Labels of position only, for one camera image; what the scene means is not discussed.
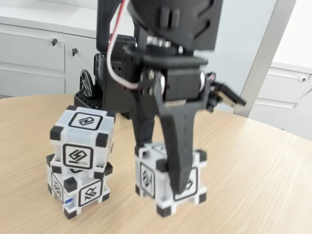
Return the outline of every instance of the table surface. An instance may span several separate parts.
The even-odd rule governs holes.
[[[200,112],[195,148],[208,152],[207,201],[159,217],[135,193],[135,139],[118,116],[109,200],[67,220],[47,188],[49,131],[72,95],[0,99],[0,233],[311,234],[312,142],[240,116]],[[154,140],[162,140],[156,122]]]

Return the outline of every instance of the cable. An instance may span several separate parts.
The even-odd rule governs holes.
[[[115,28],[114,28],[114,32],[111,38],[111,42],[109,43],[108,46],[108,51],[107,51],[107,68],[108,68],[108,72],[111,75],[111,77],[119,84],[121,84],[122,86],[128,88],[128,89],[138,89],[138,83],[131,83],[127,80],[125,80],[124,78],[118,76],[115,71],[112,68],[112,61],[111,61],[111,57],[112,57],[112,52],[113,52],[113,48],[114,45],[116,43],[117,40],[117,36],[118,36],[118,31],[120,28],[120,22],[122,21],[124,15],[125,15],[125,11],[127,10],[128,4],[129,4],[130,0],[122,0],[120,9],[119,9],[119,13],[118,13],[118,18],[115,24]]]

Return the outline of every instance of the white wall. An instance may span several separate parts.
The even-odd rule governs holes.
[[[312,0],[297,0],[274,62],[312,67]]]
[[[224,0],[215,51],[197,53],[209,60],[205,71],[217,72],[217,80],[238,94],[243,90],[275,3],[276,0]],[[220,109],[233,112],[224,106]]]
[[[44,0],[44,1],[58,2],[92,9],[96,9],[98,5],[98,0]]]

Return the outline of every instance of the printed symbol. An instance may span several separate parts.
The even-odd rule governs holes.
[[[82,170],[74,170],[74,169],[70,169],[70,171],[71,171],[72,173],[79,173],[79,172],[82,172]]]
[[[189,182],[187,182],[187,184],[186,184],[186,190],[187,190],[187,191],[190,190],[190,188],[192,187],[192,185],[193,185],[193,182],[192,182],[191,180],[189,180]]]
[[[95,195],[97,195],[97,193],[94,192],[94,190],[95,190],[96,188],[97,188],[97,187],[88,189],[88,191],[87,191],[86,194],[85,194],[84,200],[91,199],[91,198],[93,198]]]
[[[54,187],[54,191],[58,194],[58,196],[60,197],[60,187],[59,187],[59,184],[58,183],[55,183],[53,185]]]
[[[146,171],[143,172],[143,181],[145,183],[145,186],[148,187],[152,183],[152,175],[148,177],[148,174]]]
[[[71,157],[74,161],[69,161],[69,162],[81,164],[81,165],[87,165],[86,162],[80,162],[82,159],[84,159],[87,156],[88,155],[83,150],[75,150],[69,154],[69,157]]]
[[[79,120],[79,123],[82,125],[82,126],[85,126],[85,125],[89,125],[89,124],[92,124],[94,123],[94,118],[92,117],[87,117],[87,118],[83,118],[83,119],[80,119]]]

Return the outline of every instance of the stacked cubes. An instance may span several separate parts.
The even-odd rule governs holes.
[[[68,219],[109,198],[114,120],[105,111],[69,106],[50,132],[55,153],[47,157],[48,188]]]
[[[200,182],[200,171],[207,165],[207,154],[193,152],[193,167],[185,191],[174,194],[170,186],[167,152],[164,143],[145,144],[136,148],[136,193],[155,200],[156,211],[162,217],[176,213],[179,204],[192,201],[195,205],[206,201],[207,188]]]

